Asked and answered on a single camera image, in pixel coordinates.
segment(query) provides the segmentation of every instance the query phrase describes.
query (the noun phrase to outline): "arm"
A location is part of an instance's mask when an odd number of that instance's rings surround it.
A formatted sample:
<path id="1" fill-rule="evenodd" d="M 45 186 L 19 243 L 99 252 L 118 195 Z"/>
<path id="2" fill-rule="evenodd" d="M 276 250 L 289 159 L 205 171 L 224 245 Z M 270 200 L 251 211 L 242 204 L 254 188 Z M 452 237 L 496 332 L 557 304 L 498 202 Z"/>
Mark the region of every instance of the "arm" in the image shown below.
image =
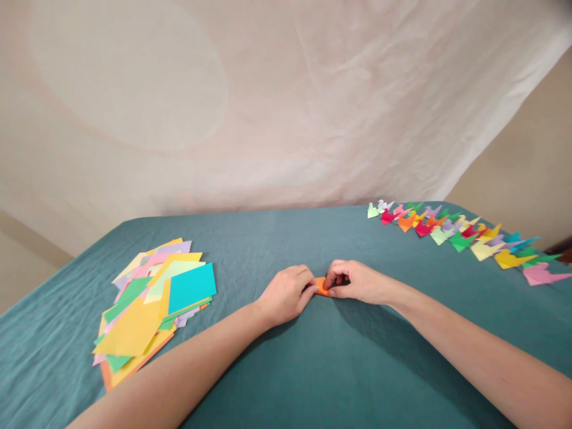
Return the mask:
<path id="1" fill-rule="evenodd" d="M 318 288 L 315 284 L 305 265 L 280 271 L 258 301 L 165 353 L 84 411 L 69 428 L 179 427 L 252 341 L 302 313 Z"/>
<path id="2" fill-rule="evenodd" d="M 351 283 L 332 287 L 344 279 Z M 425 294 L 359 262 L 339 260 L 325 288 L 333 297 L 400 313 L 517 427 L 572 427 L 572 380 Z"/>

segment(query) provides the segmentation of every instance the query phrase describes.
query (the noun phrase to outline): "person's right hand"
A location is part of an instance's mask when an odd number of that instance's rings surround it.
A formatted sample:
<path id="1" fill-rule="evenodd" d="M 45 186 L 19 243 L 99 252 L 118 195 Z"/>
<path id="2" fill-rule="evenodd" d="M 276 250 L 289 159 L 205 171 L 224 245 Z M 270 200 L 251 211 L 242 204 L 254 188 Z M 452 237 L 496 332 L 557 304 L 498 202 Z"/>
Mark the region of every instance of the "person's right hand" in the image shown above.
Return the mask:
<path id="1" fill-rule="evenodd" d="M 329 266 L 324 289 L 335 298 L 354 298 L 369 304 L 390 304 L 407 286 L 358 261 L 335 260 Z"/>

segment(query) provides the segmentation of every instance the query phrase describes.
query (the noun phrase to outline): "wrinkled fabric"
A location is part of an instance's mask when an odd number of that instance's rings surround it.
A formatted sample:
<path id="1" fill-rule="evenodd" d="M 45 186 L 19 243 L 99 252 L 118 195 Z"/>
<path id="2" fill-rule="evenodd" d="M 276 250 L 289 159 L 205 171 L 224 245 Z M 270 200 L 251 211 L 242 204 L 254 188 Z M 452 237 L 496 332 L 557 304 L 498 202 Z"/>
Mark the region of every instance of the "wrinkled fabric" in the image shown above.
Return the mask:
<path id="1" fill-rule="evenodd" d="M 6 0 L 0 24 L 0 209 L 74 256 L 141 216 L 444 198 L 572 41 L 538 0 Z"/>
<path id="2" fill-rule="evenodd" d="M 521 272 L 502 270 L 492 258 L 478 262 L 469 250 L 438 247 L 429 237 L 367 219 L 366 211 L 201 214 L 121 224 L 0 318 L 0 427 L 63 428 L 104 394 L 91 351 L 101 313 L 117 293 L 111 281 L 138 252 L 173 237 L 192 238 L 193 249 L 208 254 L 217 294 L 159 355 L 257 299 L 283 268 L 305 263 L 323 276 L 332 260 L 357 259 L 572 377 L 572 279 L 531 287 Z M 550 264 L 553 272 L 565 270 Z M 512 425 L 392 310 L 314 296 L 299 318 L 256 340 L 182 427 Z"/>

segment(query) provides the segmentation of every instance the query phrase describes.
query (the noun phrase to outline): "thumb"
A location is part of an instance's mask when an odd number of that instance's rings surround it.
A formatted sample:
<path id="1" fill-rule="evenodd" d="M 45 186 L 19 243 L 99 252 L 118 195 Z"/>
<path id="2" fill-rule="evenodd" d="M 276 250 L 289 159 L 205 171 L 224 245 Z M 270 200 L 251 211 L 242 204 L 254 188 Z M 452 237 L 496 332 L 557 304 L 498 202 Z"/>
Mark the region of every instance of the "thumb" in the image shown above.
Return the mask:
<path id="1" fill-rule="evenodd" d="M 352 285 L 332 287 L 328 294 L 333 298 L 353 298 Z"/>
<path id="2" fill-rule="evenodd" d="M 308 302 L 310 302 L 310 298 L 312 298 L 312 296 L 316 293 L 318 289 L 319 287 L 314 285 L 310 286 L 309 288 L 306 288 L 306 290 L 302 292 L 302 295 L 300 295 L 300 300 L 298 301 L 298 310 L 300 311 L 300 313 L 304 311 L 304 309 L 308 305 Z"/>

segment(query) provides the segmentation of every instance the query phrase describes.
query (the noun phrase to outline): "person's left hand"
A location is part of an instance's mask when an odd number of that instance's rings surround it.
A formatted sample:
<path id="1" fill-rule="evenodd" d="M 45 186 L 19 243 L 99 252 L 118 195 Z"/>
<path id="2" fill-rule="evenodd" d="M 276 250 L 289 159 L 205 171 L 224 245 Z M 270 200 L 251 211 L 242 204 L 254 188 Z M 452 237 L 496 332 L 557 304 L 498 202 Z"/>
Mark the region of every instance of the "person's left hand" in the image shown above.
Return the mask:
<path id="1" fill-rule="evenodd" d="M 274 327 L 300 316 L 317 290 L 309 268 L 294 265 L 276 274 L 256 304 Z"/>

